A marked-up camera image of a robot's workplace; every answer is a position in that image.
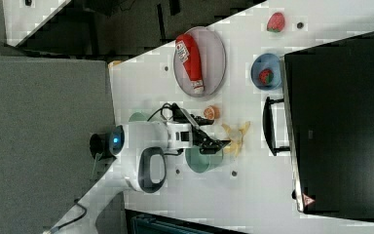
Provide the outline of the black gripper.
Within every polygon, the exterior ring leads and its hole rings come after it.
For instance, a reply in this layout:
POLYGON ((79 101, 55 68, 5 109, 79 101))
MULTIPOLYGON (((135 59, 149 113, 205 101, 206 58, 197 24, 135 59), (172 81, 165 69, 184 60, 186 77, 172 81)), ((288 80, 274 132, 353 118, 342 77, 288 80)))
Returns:
POLYGON ((201 154, 216 154, 220 149, 231 143, 230 140, 212 140, 204 132, 195 117, 189 114, 185 109, 180 108, 176 103, 171 105, 172 121, 180 124, 190 124, 192 126, 193 145, 200 148, 201 154))

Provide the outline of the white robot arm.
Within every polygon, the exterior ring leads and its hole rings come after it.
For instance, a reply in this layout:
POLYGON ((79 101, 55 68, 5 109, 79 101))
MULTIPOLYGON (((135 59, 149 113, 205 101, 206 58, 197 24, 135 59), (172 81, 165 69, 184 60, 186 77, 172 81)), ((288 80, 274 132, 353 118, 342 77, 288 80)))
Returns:
POLYGON ((166 103, 171 118, 131 121, 117 126, 109 137, 109 151, 114 157, 105 174, 51 228, 42 234, 98 234, 96 221, 118 194, 132 190, 152 194, 164 181, 151 177, 151 158, 165 160, 186 149, 196 148, 204 155, 220 152, 231 141, 209 136, 203 126, 213 122, 188 113, 177 104, 166 103))

